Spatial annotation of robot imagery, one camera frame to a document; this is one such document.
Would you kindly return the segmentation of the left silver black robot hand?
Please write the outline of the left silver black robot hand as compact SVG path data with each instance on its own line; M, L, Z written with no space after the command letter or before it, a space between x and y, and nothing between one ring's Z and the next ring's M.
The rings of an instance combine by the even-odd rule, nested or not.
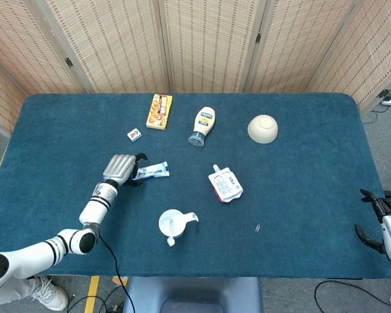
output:
M130 186L141 185L144 179L134 180L138 173L138 161L141 159L147 160L146 154L114 155L103 172L104 182L113 185L115 188L124 184Z

